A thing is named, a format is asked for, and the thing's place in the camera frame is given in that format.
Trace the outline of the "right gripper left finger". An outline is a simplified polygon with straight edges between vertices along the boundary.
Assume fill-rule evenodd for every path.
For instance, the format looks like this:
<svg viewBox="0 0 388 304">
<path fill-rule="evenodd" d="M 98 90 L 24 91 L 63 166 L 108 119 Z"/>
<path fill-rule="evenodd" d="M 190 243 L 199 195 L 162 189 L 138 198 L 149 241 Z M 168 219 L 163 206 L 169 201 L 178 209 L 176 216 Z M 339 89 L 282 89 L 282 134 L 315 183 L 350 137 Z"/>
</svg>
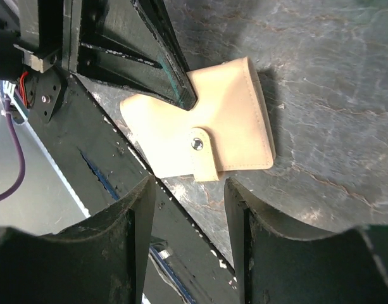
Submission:
<svg viewBox="0 0 388 304">
<path fill-rule="evenodd" d="M 57 234 L 0 227 L 0 303 L 140 303 L 155 201 L 148 176 Z"/>
</svg>

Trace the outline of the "beige leather card holder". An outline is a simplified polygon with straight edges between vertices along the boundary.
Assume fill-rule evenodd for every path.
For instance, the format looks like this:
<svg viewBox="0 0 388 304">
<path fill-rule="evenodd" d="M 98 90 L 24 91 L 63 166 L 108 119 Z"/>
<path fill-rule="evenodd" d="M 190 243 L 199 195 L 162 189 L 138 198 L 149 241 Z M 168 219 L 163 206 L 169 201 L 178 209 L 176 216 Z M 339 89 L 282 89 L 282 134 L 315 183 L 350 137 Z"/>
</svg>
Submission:
<svg viewBox="0 0 388 304">
<path fill-rule="evenodd" d="M 239 58 L 189 78 L 198 98 L 189 111 L 142 94 L 120 104 L 155 176 L 207 182 L 228 171 L 271 168 L 275 145 L 252 61 Z"/>
</svg>

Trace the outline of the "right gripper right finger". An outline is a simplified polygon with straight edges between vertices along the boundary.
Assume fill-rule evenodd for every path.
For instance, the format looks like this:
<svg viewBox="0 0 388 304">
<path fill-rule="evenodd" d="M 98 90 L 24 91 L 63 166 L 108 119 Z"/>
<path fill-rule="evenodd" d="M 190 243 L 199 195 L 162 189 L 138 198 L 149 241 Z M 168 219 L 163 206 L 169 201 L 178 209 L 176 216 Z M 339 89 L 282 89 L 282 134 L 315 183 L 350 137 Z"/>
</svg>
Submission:
<svg viewBox="0 0 388 304">
<path fill-rule="evenodd" d="M 241 303 L 388 303 L 388 225 L 330 232 L 224 187 Z"/>
</svg>

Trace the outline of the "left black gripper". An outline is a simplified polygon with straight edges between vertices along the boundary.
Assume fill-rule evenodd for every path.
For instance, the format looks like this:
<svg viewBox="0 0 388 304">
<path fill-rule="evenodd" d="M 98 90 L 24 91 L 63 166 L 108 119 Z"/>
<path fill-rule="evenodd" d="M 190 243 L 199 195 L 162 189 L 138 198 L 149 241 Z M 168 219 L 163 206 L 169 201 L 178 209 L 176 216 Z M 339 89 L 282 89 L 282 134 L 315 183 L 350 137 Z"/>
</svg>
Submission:
<svg viewBox="0 0 388 304">
<path fill-rule="evenodd" d="M 107 86 L 151 94 L 158 79 L 152 35 L 132 1 L 77 1 L 77 72 Z M 49 123 L 65 103 L 65 2 L 0 1 L 0 80 L 12 85 L 18 108 Z"/>
</svg>

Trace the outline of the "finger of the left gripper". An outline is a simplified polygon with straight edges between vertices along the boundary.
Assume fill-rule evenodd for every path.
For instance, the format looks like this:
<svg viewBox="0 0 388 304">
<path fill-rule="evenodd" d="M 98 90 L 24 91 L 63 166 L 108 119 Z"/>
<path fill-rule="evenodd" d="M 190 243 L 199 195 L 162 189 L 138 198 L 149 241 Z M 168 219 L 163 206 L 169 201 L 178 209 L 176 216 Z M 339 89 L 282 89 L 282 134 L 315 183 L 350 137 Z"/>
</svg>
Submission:
<svg viewBox="0 0 388 304">
<path fill-rule="evenodd" d="M 182 53 L 163 1 L 132 1 L 156 47 L 154 60 L 160 65 L 151 94 L 185 111 L 193 109 L 197 95 L 188 77 L 189 66 Z"/>
</svg>

